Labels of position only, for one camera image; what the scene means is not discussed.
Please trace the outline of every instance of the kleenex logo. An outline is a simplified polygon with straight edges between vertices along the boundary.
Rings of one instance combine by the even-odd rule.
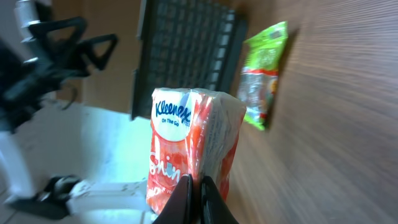
[[[156,103],[155,107],[156,117],[157,115],[162,114],[175,115],[181,118],[182,124],[188,124],[189,126],[191,111],[188,112],[188,108],[185,108],[183,106],[177,106],[172,103],[166,103],[165,100]]]

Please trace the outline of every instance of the black plastic basket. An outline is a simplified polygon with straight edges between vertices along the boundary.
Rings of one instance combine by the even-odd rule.
[[[150,116],[155,88],[229,92],[246,29],[234,10],[212,1],[142,1],[132,118]]]

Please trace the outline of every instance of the orange tissue package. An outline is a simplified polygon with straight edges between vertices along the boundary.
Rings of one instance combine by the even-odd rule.
[[[158,88],[152,94],[147,203],[160,213],[182,176],[210,176],[226,200],[246,105],[222,92]]]

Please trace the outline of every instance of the green package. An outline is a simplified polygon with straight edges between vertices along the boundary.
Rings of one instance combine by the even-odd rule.
[[[250,50],[242,69],[238,98],[246,103],[244,120],[263,130],[274,100],[278,62],[287,40],[287,22],[273,25],[245,41]]]

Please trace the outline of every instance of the brown panel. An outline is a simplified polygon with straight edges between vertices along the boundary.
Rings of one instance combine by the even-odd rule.
[[[83,15],[83,0],[53,0],[52,8],[54,19],[69,19]],[[60,30],[56,33],[56,38],[66,38],[70,35],[71,30]],[[80,79],[68,80],[67,83],[73,85],[78,90],[77,102],[82,102],[83,82]],[[57,98],[61,100],[70,100],[72,97],[69,88],[63,88],[57,92]]]
[[[132,71],[137,68],[140,44],[136,39],[140,1],[86,0],[87,37],[116,33],[119,44],[105,71],[85,80],[88,105],[127,113],[132,92]]]
[[[248,36],[283,20],[296,35],[271,130],[243,124],[232,213],[240,223],[398,223],[398,2],[243,4]]]

